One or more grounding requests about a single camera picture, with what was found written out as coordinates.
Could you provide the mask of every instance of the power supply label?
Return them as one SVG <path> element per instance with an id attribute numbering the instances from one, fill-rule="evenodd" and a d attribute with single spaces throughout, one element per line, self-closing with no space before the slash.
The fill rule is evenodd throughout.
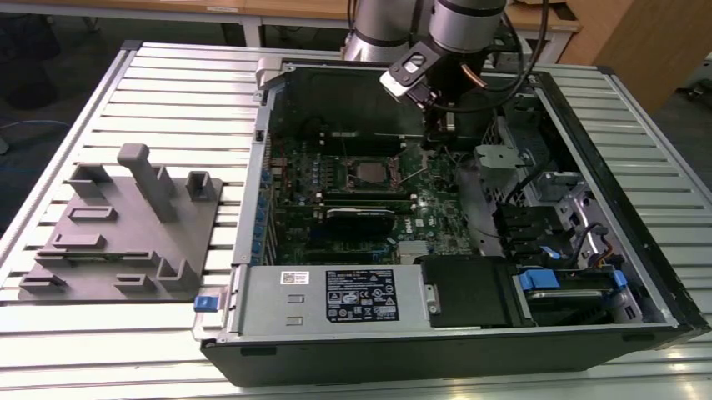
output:
<path id="1" fill-rule="evenodd" d="M 328 271 L 326 318 L 333 323 L 398 321 L 393 269 Z"/>

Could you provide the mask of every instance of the slotted aluminum surface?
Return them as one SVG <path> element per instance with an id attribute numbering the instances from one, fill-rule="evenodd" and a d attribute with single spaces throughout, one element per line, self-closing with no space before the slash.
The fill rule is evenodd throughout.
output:
<path id="1" fill-rule="evenodd" d="M 227 283 L 243 196 L 250 134 L 257 113 L 253 72 L 274 55 L 337 59 L 333 52 L 145 43 L 123 52 L 114 75 L 75 126 L 77 143 L 28 199 L 10 256 L 0 301 L 18 296 L 72 191 L 62 181 L 78 162 L 109 163 L 123 143 L 151 146 L 150 159 L 171 176 L 207 169 L 223 189 L 203 276 Z M 710 192 L 675 149 L 636 111 L 611 77 L 592 67 L 540 67 L 555 76 L 611 169 L 638 207 L 690 294 L 712 322 L 712 210 Z M 191 336 L 190 304 L 0 307 L 0 398 L 686 398 L 712 393 L 712 335 L 662 351 L 638 352 L 585 372 L 308 387 L 233 387 L 206 361 Z M 221 325 L 209 314 L 203 328 Z"/>

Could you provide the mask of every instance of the motherboard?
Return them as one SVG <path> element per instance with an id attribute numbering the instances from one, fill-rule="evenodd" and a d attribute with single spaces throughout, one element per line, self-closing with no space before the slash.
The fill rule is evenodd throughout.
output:
<path id="1" fill-rule="evenodd" d="M 276 140 L 276 264 L 401 264 L 472 254 L 456 183 L 463 155 L 424 151 L 417 140 L 401 140 L 393 155 L 356 153 Z"/>

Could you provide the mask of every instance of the white sticker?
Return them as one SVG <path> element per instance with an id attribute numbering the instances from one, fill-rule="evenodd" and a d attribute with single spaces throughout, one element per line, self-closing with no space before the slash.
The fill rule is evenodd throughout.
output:
<path id="1" fill-rule="evenodd" d="M 571 31 L 575 32 L 577 27 L 568 27 L 564 25 L 552 25 L 552 31 Z"/>
<path id="2" fill-rule="evenodd" d="M 282 285 L 309 285 L 310 272 L 309 271 L 282 271 Z"/>
<path id="3" fill-rule="evenodd" d="M 235 7 L 206 7 L 209 11 L 221 11 L 223 13 L 237 13 Z"/>

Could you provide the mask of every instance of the wooden cabinet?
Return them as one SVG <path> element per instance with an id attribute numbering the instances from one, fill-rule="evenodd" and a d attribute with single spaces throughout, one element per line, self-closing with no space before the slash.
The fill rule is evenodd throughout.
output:
<path id="1" fill-rule="evenodd" d="M 583 25 L 563 64 L 615 69 L 648 113 L 712 51 L 710 0 L 568 0 Z"/>

